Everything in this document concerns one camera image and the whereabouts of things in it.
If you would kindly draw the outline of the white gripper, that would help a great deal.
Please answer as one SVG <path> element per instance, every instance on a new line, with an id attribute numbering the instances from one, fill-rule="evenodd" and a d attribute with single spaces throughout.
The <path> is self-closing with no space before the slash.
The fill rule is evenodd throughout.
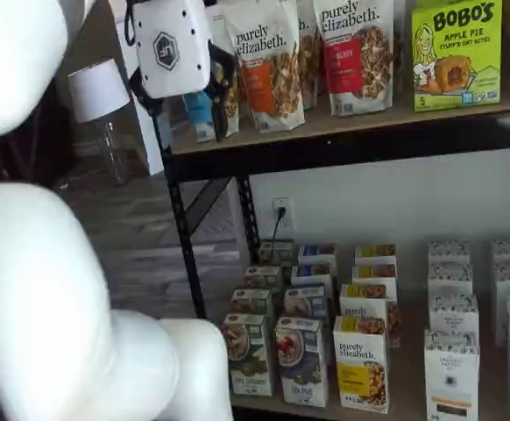
<path id="1" fill-rule="evenodd" d="M 159 126 L 162 98 L 204 88 L 216 141 L 228 137 L 230 122 L 239 117 L 237 59 L 209 41 L 204 2 L 142 1 L 132 6 L 132 14 L 140 70 L 129 84 L 152 120 L 159 148 L 166 149 Z"/>

